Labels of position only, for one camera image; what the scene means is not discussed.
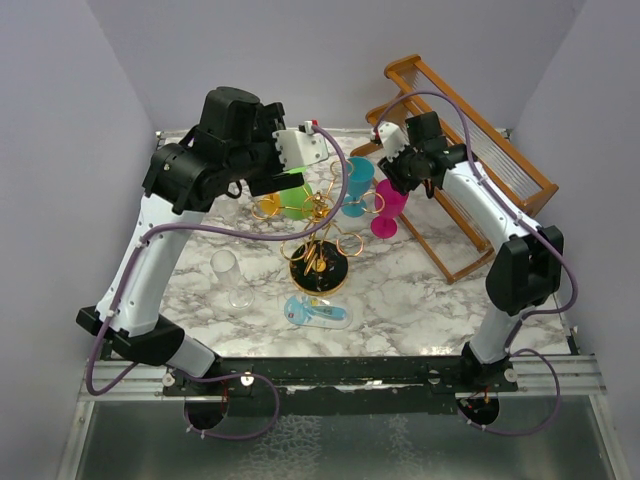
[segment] marble surface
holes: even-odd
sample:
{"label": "marble surface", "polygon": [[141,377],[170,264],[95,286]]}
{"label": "marble surface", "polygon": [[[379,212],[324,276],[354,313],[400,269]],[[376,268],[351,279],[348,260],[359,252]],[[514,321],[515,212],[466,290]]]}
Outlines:
{"label": "marble surface", "polygon": [[[366,142],[364,137],[355,136],[337,139],[347,155]],[[311,167],[305,174],[314,191],[326,189],[332,178],[329,163],[335,158]],[[282,215],[269,221],[256,220],[250,211],[253,201],[247,192],[239,201],[217,199],[205,223],[273,234],[292,233],[305,225]],[[447,265],[459,268],[477,258],[478,253],[464,234],[420,190],[411,194],[405,214],[425,239],[435,245]],[[162,313],[224,356],[459,353],[488,307],[484,288],[488,267],[447,285],[402,223],[395,237],[381,240],[369,229],[374,217],[365,214],[352,219],[341,213],[336,216],[343,230],[358,232],[365,240],[364,252],[349,259],[345,285],[328,297],[351,312],[352,322],[344,330],[298,327],[285,318],[284,302],[299,292],[290,280],[287,262],[280,255],[280,242],[252,242],[198,232],[193,234],[178,261],[165,291]],[[211,256],[220,249],[234,252],[254,290],[255,300],[246,309],[237,310],[229,305],[228,288],[216,280],[211,270]],[[550,298],[548,305],[555,305],[555,300]],[[531,317],[513,348],[525,346],[542,353],[568,353],[560,317]]]}

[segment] marble countertop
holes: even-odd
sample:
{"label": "marble countertop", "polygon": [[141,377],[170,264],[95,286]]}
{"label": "marble countertop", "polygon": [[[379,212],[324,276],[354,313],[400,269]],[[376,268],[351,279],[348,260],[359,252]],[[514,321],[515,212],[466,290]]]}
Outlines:
{"label": "marble countertop", "polygon": [[[347,155],[366,142],[353,136],[337,140]],[[326,189],[332,178],[329,163],[335,158],[305,173],[314,191]],[[238,201],[216,199],[204,223],[273,234],[293,233],[305,225],[282,215],[256,220],[250,210],[253,201],[247,192]],[[421,191],[411,194],[404,213],[447,265],[461,267],[477,258],[464,234]],[[365,214],[353,219],[341,213],[335,217],[343,230],[355,231],[365,241],[363,253],[349,259],[345,285],[327,298],[350,310],[352,322],[344,330],[299,327],[285,318],[284,302],[299,291],[290,280],[288,262],[280,255],[280,242],[199,232],[192,235],[178,261],[162,313],[223,356],[458,354],[488,307],[484,288],[488,267],[448,285],[402,223],[393,238],[381,240],[369,228],[374,217]],[[220,249],[234,252],[254,290],[255,300],[246,309],[231,307],[228,289],[211,270],[211,256]],[[550,298],[548,305],[555,306],[555,299]],[[542,353],[569,353],[560,317],[527,320],[513,348],[525,346]]]}

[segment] wall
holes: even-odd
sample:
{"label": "wall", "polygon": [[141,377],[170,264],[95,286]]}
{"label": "wall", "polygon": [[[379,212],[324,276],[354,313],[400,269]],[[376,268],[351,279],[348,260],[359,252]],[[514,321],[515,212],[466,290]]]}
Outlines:
{"label": "wall", "polygon": [[496,126],[515,125],[583,0],[88,0],[156,129],[197,123],[231,85],[310,117],[364,127],[419,53]]}
{"label": "wall", "polygon": [[637,0],[588,0],[514,134],[560,186],[541,218],[565,233],[581,287],[568,318],[579,325],[585,350],[598,356],[634,478],[640,478],[639,17]]}
{"label": "wall", "polygon": [[0,65],[0,478],[54,478],[155,139],[81,0],[2,2]]}

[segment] blue goblet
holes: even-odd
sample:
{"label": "blue goblet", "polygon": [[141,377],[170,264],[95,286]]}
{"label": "blue goblet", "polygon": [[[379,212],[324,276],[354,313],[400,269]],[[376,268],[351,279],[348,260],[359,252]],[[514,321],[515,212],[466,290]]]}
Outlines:
{"label": "blue goblet", "polygon": [[364,157],[351,157],[349,161],[353,165],[353,169],[349,174],[347,197],[345,197],[342,213],[348,217],[360,217],[364,214],[367,206],[362,196],[371,188],[375,168]]}

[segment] clear glass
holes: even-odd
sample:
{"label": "clear glass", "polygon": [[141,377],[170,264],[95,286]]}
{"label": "clear glass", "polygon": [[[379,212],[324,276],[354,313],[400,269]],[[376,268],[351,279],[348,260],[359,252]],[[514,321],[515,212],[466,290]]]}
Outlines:
{"label": "clear glass", "polygon": [[220,284],[229,288],[229,303],[235,308],[247,308],[253,303],[253,289],[240,272],[238,259],[229,250],[219,250],[211,257],[211,269]]}

